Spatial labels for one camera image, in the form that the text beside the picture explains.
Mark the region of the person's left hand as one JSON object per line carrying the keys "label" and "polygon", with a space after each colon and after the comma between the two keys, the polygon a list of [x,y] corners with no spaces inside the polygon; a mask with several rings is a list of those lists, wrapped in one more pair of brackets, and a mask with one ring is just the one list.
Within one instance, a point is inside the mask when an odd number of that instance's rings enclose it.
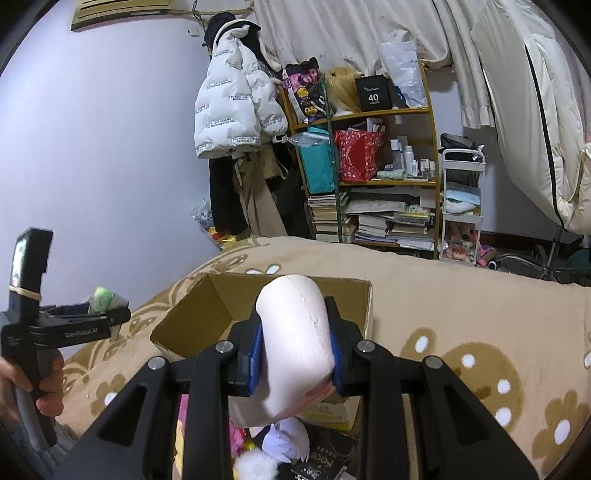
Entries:
{"label": "person's left hand", "polygon": [[[64,360],[59,351],[53,355],[50,373],[39,383],[43,395],[36,400],[36,407],[40,413],[49,418],[55,418],[63,413],[63,367]],[[0,365],[1,376],[1,419],[20,422],[21,417],[16,404],[14,390],[20,389],[26,393],[33,391],[33,385],[23,370],[2,357]]]}

